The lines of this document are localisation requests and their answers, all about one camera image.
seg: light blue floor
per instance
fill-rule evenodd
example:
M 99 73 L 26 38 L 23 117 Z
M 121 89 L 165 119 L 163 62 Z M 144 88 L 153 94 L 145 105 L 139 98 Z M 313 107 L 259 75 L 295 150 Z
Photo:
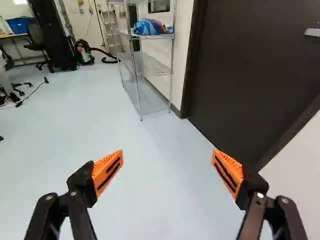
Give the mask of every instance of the light blue floor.
M 118 149 L 123 168 L 89 210 L 99 240 L 235 239 L 243 212 L 188 120 L 164 111 L 141 122 L 114 64 L 47 76 L 20 108 L 0 110 L 0 239 L 22 240 L 39 197 L 65 193 L 75 170 Z M 60 239 L 73 239 L 69 220 Z

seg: black office chair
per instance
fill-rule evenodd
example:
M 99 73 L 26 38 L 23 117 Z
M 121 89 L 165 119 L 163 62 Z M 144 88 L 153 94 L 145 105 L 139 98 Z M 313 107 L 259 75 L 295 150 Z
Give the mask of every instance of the black office chair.
M 45 54 L 46 48 L 44 45 L 44 37 L 39 25 L 36 23 L 29 23 L 27 26 L 27 33 L 29 37 L 29 44 L 24 45 L 23 47 L 31 51 L 41 51 L 45 58 L 45 61 L 38 63 L 36 67 L 41 71 L 43 65 L 47 64 L 50 73 L 54 73 L 55 70 L 51 64 L 51 61 Z

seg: desk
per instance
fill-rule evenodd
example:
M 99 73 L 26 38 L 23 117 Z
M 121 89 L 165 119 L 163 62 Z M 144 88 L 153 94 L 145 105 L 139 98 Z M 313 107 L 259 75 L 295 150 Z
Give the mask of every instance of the desk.
M 22 34 L 7 34 L 7 33 L 5 33 L 5 34 L 0 34 L 0 40 L 1 40 L 1 39 L 11 39 L 13 45 L 15 46 L 15 49 L 16 49 L 19 57 L 20 57 L 21 59 L 23 59 L 23 56 L 22 56 L 22 54 L 21 54 L 21 52 L 20 52 L 20 50 L 19 50 L 19 48 L 18 48 L 18 46 L 17 46 L 17 43 L 16 43 L 16 41 L 15 41 L 15 38 L 16 38 L 16 37 L 23 37 L 23 36 L 28 36 L 28 34 L 27 34 L 27 33 L 22 33 Z
M 20 36 L 28 36 L 28 33 L 22 33 L 22 34 L 0 34 L 0 39 L 8 39 L 8 38 L 14 38 L 14 37 L 20 37 Z

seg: black cable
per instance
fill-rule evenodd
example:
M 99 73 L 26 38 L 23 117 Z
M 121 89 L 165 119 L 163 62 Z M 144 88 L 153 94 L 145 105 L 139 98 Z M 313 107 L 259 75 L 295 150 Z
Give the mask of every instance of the black cable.
M 100 19 L 99 19 L 99 13 L 98 13 L 98 9 L 97 9 L 96 0 L 93 0 L 93 1 L 94 1 L 94 6 L 95 6 L 96 17 L 98 18 L 102 41 L 103 41 L 103 44 L 105 45 L 105 37 L 104 37 L 104 33 L 102 32 L 102 28 L 101 28 L 101 23 L 100 23 Z
M 40 83 L 39 86 L 38 86 L 33 92 L 31 92 L 29 96 L 27 96 L 27 97 L 24 98 L 23 100 L 19 101 L 19 102 L 15 105 L 15 107 L 16 107 L 16 108 L 20 107 L 20 106 L 24 103 L 24 101 L 27 100 L 28 98 L 30 98 L 31 95 L 34 94 L 43 84 L 48 84 L 48 83 L 49 83 L 48 79 L 47 79 L 46 77 L 44 77 L 44 81 L 43 81 L 42 83 Z
M 91 49 L 92 51 L 98 51 L 98 52 L 100 52 L 100 53 L 103 53 L 103 54 L 107 55 L 109 58 L 115 59 L 115 61 L 107 61 L 107 60 L 106 60 L 107 58 L 106 58 L 106 57 L 103 57 L 103 58 L 101 59 L 101 62 L 103 62 L 104 64 L 117 64 L 117 63 L 118 63 L 117 58 L 116 58 L 115 56 L 112 56 L 111 53 L 108 53 L 108 52 L 103 51 L 103 50 L 101 50 L 100 48 L 96 48 L 96 47 L 91 47 L 90 49 Z

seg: chrome shelving unit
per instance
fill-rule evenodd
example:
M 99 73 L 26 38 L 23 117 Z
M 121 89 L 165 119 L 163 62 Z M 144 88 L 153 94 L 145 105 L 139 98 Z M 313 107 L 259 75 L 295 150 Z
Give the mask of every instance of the chrome shelving unit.
M 129 5 L 136 5 L 137 19 L 140 16 L 139 6 L 148 4 L 150 0 L 106 0 L 107 9 L 113 9 L 113 5 L 124 6 L 127 29 L 119 29 L 116 24 L 110 28 L 113 39 L 124 36 L 128 40 L 129 51 L 119 52 L 115 48 L 118 64 L 121 65 L 121 82 L 128 93 L 133 106 L 137 110 L 140 119 L 144 115 L 168 109 L 171 112 L 172 104 L 172 81 L 173 81 L 173 60 L 174 40 L 176 24 L 176 0 L 171 0 L 173 6 L 173 34 L 160 35 L 139 35 L 134 34 L 130 27 Z M 112 22 L 112 15 L 108 11 L 109 22 Z M 142 41 L 171 40 L 171 63 L 170 67 L 161 63 L 157 58 L 148 55 L 143 51 Z M 134 51 L 134 41 L 139 41 L 140 51 Z M 161 87 L 157 87 L 157 81 L 161 81 Z

